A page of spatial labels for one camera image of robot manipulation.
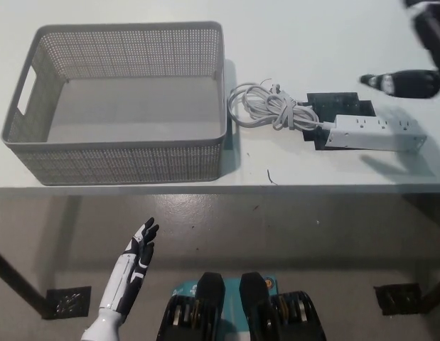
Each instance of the table leg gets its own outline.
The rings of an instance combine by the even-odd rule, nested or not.
[[[55,316],[53,307],[27,280],[0,255],[0,278],[44,319]]]
[[[440,281],[428,293],[422,296],[420,313],[427,314],[440,304]]]

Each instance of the wire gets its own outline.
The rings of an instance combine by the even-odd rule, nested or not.
[[[233,114],[232,108],[241,101],[252,121],[241,121]],[[314,130],[318,126],[329,129],[327,124],[319,122],[318,115],[311,107],[305,107],[273,85],[270,90],[257,83],[243,83],[234,88],[227,98],[227,110],[231,118],[244,128],[255,128],[272,124],[274,129]]]

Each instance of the power outlet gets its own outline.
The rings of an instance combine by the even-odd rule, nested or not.
[[[418,151],[426,140],[417,121],[337,115],[327,147]]]

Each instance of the white table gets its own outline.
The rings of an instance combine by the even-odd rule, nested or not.
[[[297,131],[235,131],[223,176],[209,183],[45,187],[0,140],[0,195],[281,193],[300,190],[440,192],[440,95],[393,99],[358,84],[365,73],[433,68],[400,1],[0,1],[0,133],[35,31],[50,23],[204,21],[222,24],[228,86],[271,77],[297,99],[358,92],[378,115],[404,112],[429,135],[418,156],[315,151]]]

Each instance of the robotic hand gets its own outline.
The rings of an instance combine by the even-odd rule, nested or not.
[[[119,341],[119,327],[125,322],[154,254],[159,229],[150,218],[137,230],[118,258],[100,303],[98,318],[82,335],[82,341]]]
[[[360,82],[402,98],[432,98],[440,91],[440,0],[405,0],[414,29],[438,70],[363,75]]]

